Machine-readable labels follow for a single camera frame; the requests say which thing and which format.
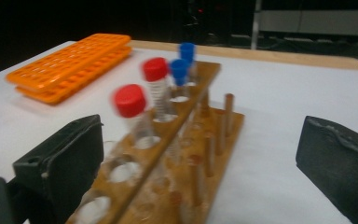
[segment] test tube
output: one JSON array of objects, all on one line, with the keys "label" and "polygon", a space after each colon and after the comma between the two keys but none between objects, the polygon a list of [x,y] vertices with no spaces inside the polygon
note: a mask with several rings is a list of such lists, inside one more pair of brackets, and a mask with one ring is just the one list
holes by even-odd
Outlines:
[{"label": "test tube", "polygon": [[162,195],[168,192],[171,180],[166,176],[165,168],[162,162],[159,162],[150,176],[152,192]]},{"label": "test tube", "polygon": [[130,84],[118,89],[112,94],[111,101],[118,114],[126,120],[136,148],[146,149],[157,143],[150,117],[145,112],[144,91],[139,85]]},{"label": "test tube", "polygon": [[170,63],[171,74],[175,83],[173,90],[174,102],[184,102],[189,98],[189,91],[186,85],[187,73],[188,73],[188,62],[183,59],[176,59]]},{"label": "test tube", "polygon": [[188,85],[195,86],[198,81],[197,63],[194,61],[196,46],[193,43],[179,45],[179,56],[188,62]]},{"label": "test tube", "polygon": [[155,119],[159,122],[173,120],[176,113],[170,101],[171,92],[166,78],[168,74],[167,62],[163,58],[153,58],[142,65],[142,70],[155,104]]},{"label": "test tube", "polygon": [[155,200],[151,197],[148,189],[141,189],[132,200],[130,210],[135,218],[141,221],[150,219],[155,210]]},{"label": "test tube", "polygon": [[103,191],[89,189],[69,221],[75,224],[98,223],[108,213],[111,203],[111,199]]}]

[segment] blue-capped tube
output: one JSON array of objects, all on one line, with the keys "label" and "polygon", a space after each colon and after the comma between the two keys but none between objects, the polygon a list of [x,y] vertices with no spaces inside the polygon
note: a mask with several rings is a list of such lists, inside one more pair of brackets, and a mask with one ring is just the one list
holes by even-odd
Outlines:
[{"label": "blue-capped tube", "polygon": [[187,85],[189,86],[195,86],[199,82],[197,63],[194,60],[195,54],[196,54],[196,45],[188,42],[179,45],[179,57],[188,62]]},{"label": "blue-capped tube", "polygon": [[175,86],[172,92],[173,102],[184,102],[189,98],[187,87],[188,62],[183,59],[176,59],[170,63],[171,75]]}]

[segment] white table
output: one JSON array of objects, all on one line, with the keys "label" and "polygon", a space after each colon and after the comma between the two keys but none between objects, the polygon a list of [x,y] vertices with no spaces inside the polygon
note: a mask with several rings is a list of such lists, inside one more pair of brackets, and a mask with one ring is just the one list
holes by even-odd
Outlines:
[{"label": "white table", "polygon": [[[63,48],[62,44],[54,50]],[[144,85],[139,64],[176,53],[135,49],[125,62],[60,105],[21,96],[5,75],[42,55],[0,72],[0,176],[14,177],[11,163],[68,122],[100,114],[103,139],[127,131],[108,97],[127,83]],[[235,94],[235,111],[246,117],[240,140],[216,196],[208,223],[350,223],[296,168],[296,149],[307,115],[330,119],[358,132],[358,71],[198,56],[222,64],[210,90],[211,105]]]}]

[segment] wooden dowel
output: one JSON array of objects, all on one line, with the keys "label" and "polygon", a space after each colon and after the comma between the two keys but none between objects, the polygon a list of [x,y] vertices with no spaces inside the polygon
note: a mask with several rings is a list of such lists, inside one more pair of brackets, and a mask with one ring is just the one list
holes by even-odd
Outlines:
[{"label": "wooden dowel", "polygon": [[214,135],[211,132],[205,134],[205,145],[204,145],[204,171],[207,177],[214,175]]},{"label": "wooden dowel", "polygon": [[201,117],[208,118],[211,114],[209,107],[209,92],[206,91],[201,100]]},{"label": "wooden dowel", "polygon": [[191,178],[191,201],[193,206],[199,206],[202,203],[202,186],[203,173],[202,173],[202,159],[198,155],[191,155],[188,157],[188,166],[190,167]]},{"label": "wooden dowel", "polygon": [[225,110],[226,110],[226,133],[225,136],[228,137],[232,132],[232,110],[234,106],[234,95],[231,93],[226,94],[225,96]]},{"label": "wooden dowel", "polygon": [[220,156],[223,154],[226,146],[226,116],[225,111],[216,111],[216,151],[215,154]]}]

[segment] wooden test tube rack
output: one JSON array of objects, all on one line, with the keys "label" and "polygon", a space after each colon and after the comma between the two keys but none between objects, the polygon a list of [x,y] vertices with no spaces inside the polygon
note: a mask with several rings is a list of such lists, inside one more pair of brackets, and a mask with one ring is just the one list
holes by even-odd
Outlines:
[{"label": "wooden test tube rack", "polygon": [[[220,64],[197,62],[197,68],[200,79],[196,86],[189,87],[191,95],[189,100],[173,103],[177,118],[166,123],[153,122],[154,129],[160,138],[158,143],[148,149],[137,149],[131,145],[129,135],[119,142],[125,157],[137,161],[141,166],[142,171],[136,182],[132,184],[111,183],[106,181],[101,170],[98,173],[91,189],[103,192],[111,199],[108,213],[99,223],[205,222],[244,122],[244,115],[232,111],[227,115],[225,110],[209,107],[208,89],[220,70]],[[228,94],[226,99],[225,109],[232,110],[233,96]],[[178,136],[180,130],[183,136],[179,139],[182,159],[179,164],[173,164],[169,162],[164,152]],[[212,147],[205,147],[210,144],[216,146],[215,153],[210,155],[212,157],[206,157],[205,153],[208,153]],[[194,163],[191,159],[194,158],[200,159],[200,164],[191,166],[190,163]],[[170,179],[170,185],[165,193],[158,197],[150,197],[154,205],[153,213],[148,219],[141,220],[131,211],[131,201],[136,200],[138,193],[147,192],[145,188],[148,188],[148,177],[159,162],[163,162],[166,167],[165,176]],[[191,221],[179,220],[178,213],[181,212],[177,211],[178,202],[174,205],[170,203],[170,191],[180,193],[179,205],[186,210]]]}]

